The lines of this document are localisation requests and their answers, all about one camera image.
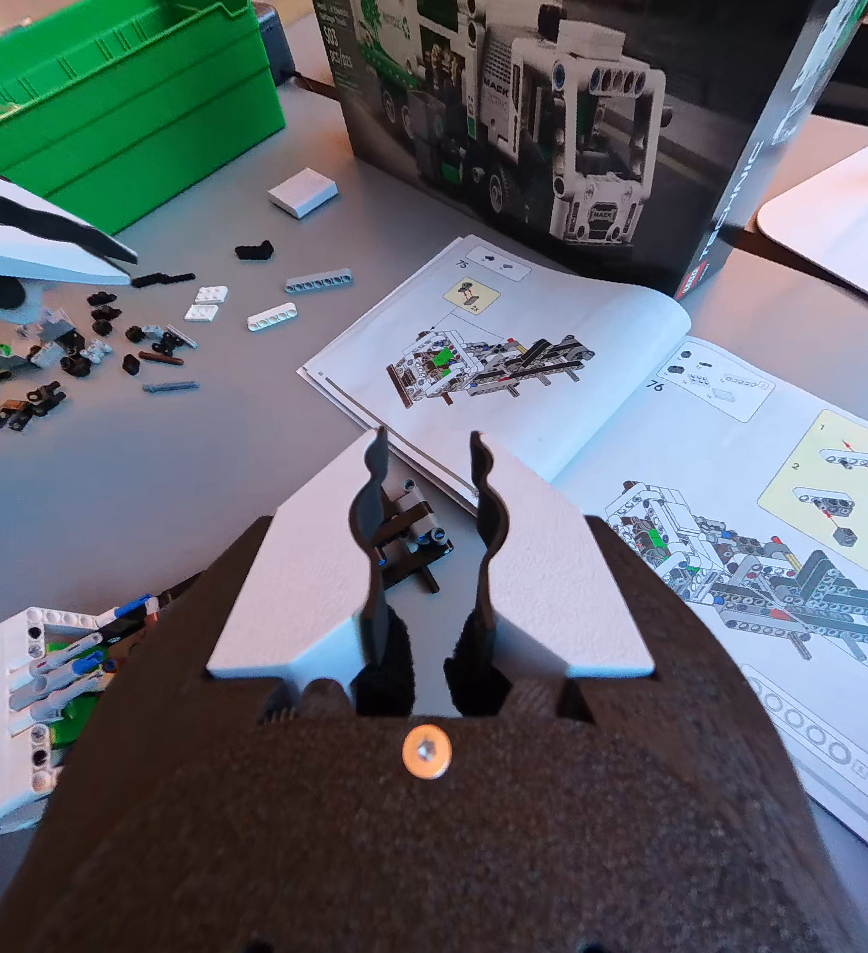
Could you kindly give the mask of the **pile of small dark lego parts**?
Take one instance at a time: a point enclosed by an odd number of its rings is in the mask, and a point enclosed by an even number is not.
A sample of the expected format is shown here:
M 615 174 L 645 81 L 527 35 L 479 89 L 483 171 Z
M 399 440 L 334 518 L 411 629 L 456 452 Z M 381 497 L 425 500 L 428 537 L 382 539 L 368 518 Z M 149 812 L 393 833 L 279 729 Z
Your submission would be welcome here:
M 32 420 L 43 418 L 55 411 L 67 399 L 62 381 L 57 376 L 61 374 L 71 378 L 88 377 L 113 353 L 108 336 L 114 329 L 114 322 L 122 314 L 121 309 L 116 306 L 117 299 L 115 293 L 105 291 L 97 291 L 87 297 L 91 317 L 91 332 L 87 337 L 66 314 L 82 336 L 83 347 L 79 351 L 73 350 L 49 369 L 41 369 L 28 362 L 29 347 L 22 337 L 18 336 L 16 340 L 5 343 L 11 347 L 12 356 L 6 360 L 6 369 L 0 369 L 0 384 L 22 375 L 30 383 L 21 399 L 5 399 L 0 403 L 0 430 L 22 432 Z

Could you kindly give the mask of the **dark grey object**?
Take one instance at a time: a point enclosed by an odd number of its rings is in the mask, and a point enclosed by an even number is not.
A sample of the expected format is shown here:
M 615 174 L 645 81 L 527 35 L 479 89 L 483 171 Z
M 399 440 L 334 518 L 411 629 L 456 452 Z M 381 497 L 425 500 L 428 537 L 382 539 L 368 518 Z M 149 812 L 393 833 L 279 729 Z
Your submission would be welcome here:
M 295 75 L 296 66 L 285 28 L 313 11 L 311 1 L 252 1 L 261 39 L 276 86 Z

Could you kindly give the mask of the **white stand with wooden board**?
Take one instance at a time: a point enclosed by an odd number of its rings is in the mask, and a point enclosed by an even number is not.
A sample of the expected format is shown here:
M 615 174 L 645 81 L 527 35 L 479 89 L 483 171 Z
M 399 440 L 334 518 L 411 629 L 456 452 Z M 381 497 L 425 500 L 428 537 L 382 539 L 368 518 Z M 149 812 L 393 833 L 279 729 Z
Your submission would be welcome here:
M 868 147 L 766 203 L 761 232 L 868 294 Z

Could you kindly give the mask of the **light grey lego panel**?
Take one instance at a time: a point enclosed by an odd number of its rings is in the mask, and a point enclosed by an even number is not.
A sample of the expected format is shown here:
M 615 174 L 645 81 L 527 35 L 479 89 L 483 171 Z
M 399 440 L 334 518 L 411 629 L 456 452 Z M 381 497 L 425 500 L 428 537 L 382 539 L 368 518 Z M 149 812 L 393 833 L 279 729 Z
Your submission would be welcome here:
M 83 347 L 83 338 L 76 331 L 65 312 L 45 309 L 41 319 L 18 328 L 29 351 L 27 360 L 41 369 L 49 369 L 73 350 Z

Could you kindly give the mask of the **open instruction booklet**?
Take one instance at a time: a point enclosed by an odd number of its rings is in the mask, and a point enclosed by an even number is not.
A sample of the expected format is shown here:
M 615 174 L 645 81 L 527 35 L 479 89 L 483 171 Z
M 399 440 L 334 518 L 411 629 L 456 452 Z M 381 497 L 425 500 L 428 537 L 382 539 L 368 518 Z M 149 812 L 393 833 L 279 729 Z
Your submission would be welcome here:
M 868 422 L 687 337 L 646 288 L 457 239 L 298 369 L 476 507 L 467 435 L 604 518 L 868 842 Z

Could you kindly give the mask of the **grey lego beam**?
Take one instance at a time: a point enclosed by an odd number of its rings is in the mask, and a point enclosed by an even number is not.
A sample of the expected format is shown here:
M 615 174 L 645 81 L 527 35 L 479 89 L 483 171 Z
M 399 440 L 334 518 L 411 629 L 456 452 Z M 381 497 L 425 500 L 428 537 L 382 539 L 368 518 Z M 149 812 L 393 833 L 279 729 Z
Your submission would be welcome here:
M 287 279 L 285 282 L 285 292 L 288 294 L 321 292 L 348 286 L 352 284 L 353 281 L 353 274 L 348 268 L 315 272 Z

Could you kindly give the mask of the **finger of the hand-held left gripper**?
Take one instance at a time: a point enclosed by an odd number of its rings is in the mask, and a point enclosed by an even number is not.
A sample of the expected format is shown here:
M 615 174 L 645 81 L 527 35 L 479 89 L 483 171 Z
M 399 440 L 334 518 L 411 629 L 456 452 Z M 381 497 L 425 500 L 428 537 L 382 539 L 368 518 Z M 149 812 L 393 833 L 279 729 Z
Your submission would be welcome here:
M 22 242 L 24 235 L 69 244 L 97 257 L 138 261 L 136 252 L 109 234 L 0 175 L 0 255 L 22 261 L 23 252 L 12 252 L 11 245 Z
M 129 285 L 130 276 L 109 260 L 65 241 L 0 225 L 0 275 L 79 284 Z

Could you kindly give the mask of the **small white box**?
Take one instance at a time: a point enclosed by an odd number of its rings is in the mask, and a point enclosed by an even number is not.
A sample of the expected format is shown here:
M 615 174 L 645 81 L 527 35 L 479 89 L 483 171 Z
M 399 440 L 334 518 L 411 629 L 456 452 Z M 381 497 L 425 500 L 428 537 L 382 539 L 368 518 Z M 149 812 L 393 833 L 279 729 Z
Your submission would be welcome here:
M 268 190 L 271 204 L 297 220 L 339 194 L 335 181 L 311 168 L 304 168 Z

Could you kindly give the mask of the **dark printed lego box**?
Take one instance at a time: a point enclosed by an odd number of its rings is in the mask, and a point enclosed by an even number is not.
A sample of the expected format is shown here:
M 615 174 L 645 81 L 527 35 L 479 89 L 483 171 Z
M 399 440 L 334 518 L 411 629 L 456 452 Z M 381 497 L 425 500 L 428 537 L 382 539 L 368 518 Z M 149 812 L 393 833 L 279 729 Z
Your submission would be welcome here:
M 356 157 L 588 277 L 724 264 L 860 1 L 316 1 Z

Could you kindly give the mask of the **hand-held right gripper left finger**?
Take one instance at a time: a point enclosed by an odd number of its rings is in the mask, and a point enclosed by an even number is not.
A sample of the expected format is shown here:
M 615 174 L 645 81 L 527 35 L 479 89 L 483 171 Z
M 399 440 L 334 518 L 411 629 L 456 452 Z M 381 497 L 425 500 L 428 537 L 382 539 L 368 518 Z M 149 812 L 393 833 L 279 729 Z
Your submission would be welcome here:
M 388 635 L 372 547 L 387 463 L 385 430 L 368 430 L 277 508 L 207 662 L 212 676 L 281 678 L 293 697 L 331 679 L 354 697 Z

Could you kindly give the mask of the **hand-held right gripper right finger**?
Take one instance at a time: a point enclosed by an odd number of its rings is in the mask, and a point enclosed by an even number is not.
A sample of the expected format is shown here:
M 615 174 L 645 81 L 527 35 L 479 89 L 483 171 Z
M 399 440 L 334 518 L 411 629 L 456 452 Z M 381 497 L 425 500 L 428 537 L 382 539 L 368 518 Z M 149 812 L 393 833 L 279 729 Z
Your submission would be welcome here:
M 637 678 L 655 665 L 581 511 L 492 437 L 472 432 L 476 609 L 507 679 Z

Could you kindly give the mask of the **green plastic bin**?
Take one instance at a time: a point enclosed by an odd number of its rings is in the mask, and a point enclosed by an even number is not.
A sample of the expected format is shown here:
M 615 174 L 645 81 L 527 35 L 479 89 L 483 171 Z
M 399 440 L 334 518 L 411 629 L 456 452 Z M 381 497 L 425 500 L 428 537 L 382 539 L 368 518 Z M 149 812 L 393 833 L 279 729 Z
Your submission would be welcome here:
M 0 39 L 0 173 L 114 234 L 285 126 L 247 1 L 88 1 Z

